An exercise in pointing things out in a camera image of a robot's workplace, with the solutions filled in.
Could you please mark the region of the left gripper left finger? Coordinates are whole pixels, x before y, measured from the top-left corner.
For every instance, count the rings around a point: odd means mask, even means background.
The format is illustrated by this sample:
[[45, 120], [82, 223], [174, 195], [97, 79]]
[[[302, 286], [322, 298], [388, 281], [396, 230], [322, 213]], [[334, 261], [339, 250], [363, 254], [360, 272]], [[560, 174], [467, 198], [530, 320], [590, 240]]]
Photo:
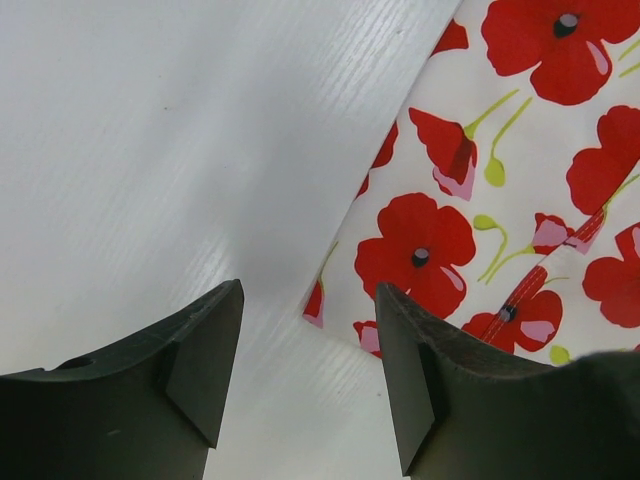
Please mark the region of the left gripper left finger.
[[217, 445], [244, 292], [180, 311], [52, 370], [1, 379], [5, 479], [200, 479]]

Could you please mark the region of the white red poppy skirt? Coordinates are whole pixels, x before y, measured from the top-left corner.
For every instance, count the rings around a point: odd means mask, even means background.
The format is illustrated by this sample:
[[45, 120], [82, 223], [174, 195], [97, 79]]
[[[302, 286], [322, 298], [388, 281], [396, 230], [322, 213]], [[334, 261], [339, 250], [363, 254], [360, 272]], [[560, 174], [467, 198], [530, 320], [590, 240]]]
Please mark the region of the white red poppy skirt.
[[560, 366], [639, 346], [639, 5], [460, 4], [301, 316], [378, 354], [376, 289]]

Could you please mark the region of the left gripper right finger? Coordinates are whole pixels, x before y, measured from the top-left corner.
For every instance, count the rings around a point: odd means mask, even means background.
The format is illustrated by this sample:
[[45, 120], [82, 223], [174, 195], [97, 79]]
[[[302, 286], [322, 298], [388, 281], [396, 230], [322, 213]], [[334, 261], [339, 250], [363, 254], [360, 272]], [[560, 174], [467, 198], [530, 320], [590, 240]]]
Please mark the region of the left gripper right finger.
[[561, 367], [463, 332], [390, 284], [376, 319], [400, 464], [413, 479], [635, 479], [639, 356]]

